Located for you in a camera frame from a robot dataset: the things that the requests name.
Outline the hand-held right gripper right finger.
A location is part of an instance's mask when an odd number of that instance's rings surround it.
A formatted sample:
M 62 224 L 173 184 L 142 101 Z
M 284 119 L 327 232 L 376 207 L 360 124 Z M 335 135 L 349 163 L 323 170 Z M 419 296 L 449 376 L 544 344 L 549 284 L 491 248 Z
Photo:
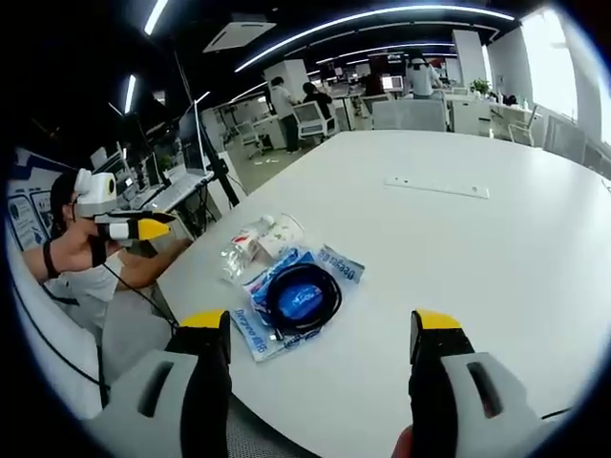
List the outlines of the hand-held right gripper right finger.
M 525 457 L 545 437 L 518 377 L 453 317 L 412 311 L 410 363 L 413 456 Z

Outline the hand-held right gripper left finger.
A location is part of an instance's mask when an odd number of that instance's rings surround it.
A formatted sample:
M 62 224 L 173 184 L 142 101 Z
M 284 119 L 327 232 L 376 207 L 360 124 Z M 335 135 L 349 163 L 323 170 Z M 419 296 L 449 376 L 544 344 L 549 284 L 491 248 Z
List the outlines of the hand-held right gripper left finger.
M 225 457 L 232 381 L 231 318 L 216 309 L 186 319 L 111 386 L 90 432 L 113 457 Z

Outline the person's right hand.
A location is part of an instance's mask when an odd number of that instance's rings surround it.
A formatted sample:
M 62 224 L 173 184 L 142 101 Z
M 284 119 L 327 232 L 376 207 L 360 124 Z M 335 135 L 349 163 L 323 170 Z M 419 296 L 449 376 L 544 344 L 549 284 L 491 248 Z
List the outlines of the person's right hand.
M 397 438 L 392 458 L 411 458 L 413 449 L 412 426 L 406 427 Z

